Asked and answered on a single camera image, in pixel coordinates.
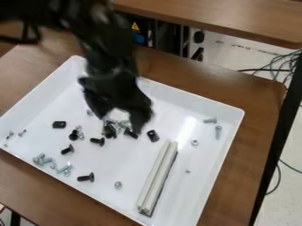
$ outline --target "white floor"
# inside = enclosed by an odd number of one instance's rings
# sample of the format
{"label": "white floor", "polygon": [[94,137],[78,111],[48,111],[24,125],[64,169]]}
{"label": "white floor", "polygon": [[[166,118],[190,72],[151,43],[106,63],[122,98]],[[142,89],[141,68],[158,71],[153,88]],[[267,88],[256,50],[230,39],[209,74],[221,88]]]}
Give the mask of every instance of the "white floor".
{"label": "white floor", "polygon": [[[206,33],[206,40],[201,44],[205,48],[204,61],[210,64],[221,65],[233,70],[260,68],[275,57],[275,54],[292,52],[291,49],[282,49],[255,41],[247,41],[221,34]],[[257,74],[270,79],[269,72]],[[302,170],[302,111],[298,113],[291,135],[283,150],[282,159],[291,166]],[[256,226],[300,226],[302,225],[302,175],[288,169],[279,163],[282,178],[278,189],[268,195],[263,203]],[[277,176],[271,183],[276,184]],[[0,214],[5,225],[10,225],[10,212],[5,210]],[[22,226],[32,225],[22,220]]]}

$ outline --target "wooden table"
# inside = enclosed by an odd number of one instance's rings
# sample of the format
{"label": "wooden table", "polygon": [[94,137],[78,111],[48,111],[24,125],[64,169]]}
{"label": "wooden table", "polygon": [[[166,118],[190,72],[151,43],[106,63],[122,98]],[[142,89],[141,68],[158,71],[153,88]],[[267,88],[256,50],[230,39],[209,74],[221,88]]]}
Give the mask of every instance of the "wooden table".
{"label": "wooden table", "polygon": [[118,11],[290,49],[302,48],[302,3],[291,0],[114,0]]}
{"label": "wooden table", "polygon": [[[80,52],[70,35],[47,32],[41,46],[18,46],[3,56],[0,115],[74,54]],[[198,225],[247,225],[284,86],[152,49],[139,49],[138,56],[144,76],[245,111]],[[3,150],[0,172],[0,202],[39,225],[137,225]]]}

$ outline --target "hex bolt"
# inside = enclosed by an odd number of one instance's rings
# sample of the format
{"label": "hex bolt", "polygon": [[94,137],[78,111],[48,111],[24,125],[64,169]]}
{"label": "hex bolt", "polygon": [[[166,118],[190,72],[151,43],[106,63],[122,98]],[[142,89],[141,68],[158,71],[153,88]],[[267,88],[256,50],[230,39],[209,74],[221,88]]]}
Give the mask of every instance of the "hex bolt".
{"label": "hex bolt", "polygon": [[90,173],[88,176],[78,177],[77,180],[80,182],[90,180],[90,182],[93,183],[94,182],[94,173]]}
{"label": "hex bolt", "polygon": [[62,150],[61,154],[67,154],[67,153],[70,153],[70,152],[74,153],[74,148],[73,148],[72,145],[69,145],[66,149]]}
{"label": "hex bolt", "polygon": [[69,135],[69,139],[72,140],[72,141],[77,140],[78,138],[79,138],[79,135],[78,135],[77,130],[73,130],[72,134]]}
{"label": "hex bolt", "polygon": [[126,128],[124,131],[124,135],[127,135],[129,137],[132,137],[133,139],[137,139],[139,136],[135,134],[134,132],[131,132],[129,128]]}
{"label": "hex bolt", "polygon": [[203,123],[205,123],[205,124],[216,124],[217,123],[217,117],[205,119],[205,120],[203,120]]}
{"label": "hex bolt", "polygon": [[220,125],[218,125],[215,127],[215,130],[216,130],[216,139],[220,139],[220,135],[222,133],[223,128]]}
{"label": "hex bolt", "polygon": [[40,164],[40,160],[43,159],[44,157],[45,157],[45,154],[39,154],[38,156],[33,158],[33,162],[36,164]]}
{"label": "hex bolt", "polygon": [[24,133],[26,133],[26,132],[27,132],[27,130],[23,130],[22,132],[18,133],[18,136],[23,137]]}
{"label": "hex bolt", "polygon": [[92,139],[90,139],[90,142],[91,142],[91,143],[94,143],[94,144],[98,144],[98,145],[100,145],[101,147],[103,147],[104,144],[105,144],[105,138],[100,138],[100,139],[92,138]]}
{"label": "hex bolt", "polygon": [[123,184],[122,184],[122,182],[117,181],[116,183],[114,183],[114,187],[115,187],[117,190],[120,190],[120,189],[122,189]]}

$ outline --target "metal bar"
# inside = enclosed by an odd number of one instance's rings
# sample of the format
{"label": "metal bar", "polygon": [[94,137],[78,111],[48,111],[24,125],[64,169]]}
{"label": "metal bar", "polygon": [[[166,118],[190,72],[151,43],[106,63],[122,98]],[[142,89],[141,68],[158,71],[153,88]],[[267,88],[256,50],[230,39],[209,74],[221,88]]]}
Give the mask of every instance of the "metal bar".
{"label": "metal bar", "polygon": [[292,124],[297,115],[302,100],[302,53],[298,57],[298,64],[293,73],[291,85],[283,101],[274,138],[268,153],[268,159],[263,171],[256,201],[253,206],[249,225],[253,226],[260,207],[266,195],[270,180],[274,175],[276,165],[283,151],[285,142],[290,134]]}

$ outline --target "silver screw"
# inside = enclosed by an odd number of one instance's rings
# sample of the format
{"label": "silver screw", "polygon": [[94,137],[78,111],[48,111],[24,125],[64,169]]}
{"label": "silver screw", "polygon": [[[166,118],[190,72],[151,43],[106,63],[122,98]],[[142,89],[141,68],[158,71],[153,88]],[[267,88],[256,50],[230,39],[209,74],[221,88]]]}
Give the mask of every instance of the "silver screw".
{"label": "silver screw", "polygon": [[198,145],[199,145],[199,142],[198,142],[198,140],[193,139],[193,140],[191,140],[191,144],[192,144],[193,146],[198,146]]}
{"label": "silver screw", "polygon": [[39,154],[38,156],[36,156],[35,158],[33,158],[33,162],[41,165],[41,159],[45,157],[45,154]]}
{"label": "silver screw", "polygon": [[70,162],[67,162],[67,165],[64,166],[61,169],[57,169],[57,174],[63,173],[66,170],[71,170],[72,169],[72,164]]}
{"label": "silver screw", "polygon": [[213,118],[205,119],[205,120],[203,120],[203,122],[205,124],[216,124],[217,123],[217,118],[213,117]]}
{"label": "silver screw", "polygon": [[217,127],[215,127],[215,130],[216,130],[216,139],[220,139],[220,135],[222,133],[223,128],[220,125],[218,125]]}
{"label": "silver screw", "polygon": [[120,189],[122,189],[123,184],[122,184],[122,182],[117,181],[116,183],[114,183],[114,187],[115,187],[117,190],[120,190]]}

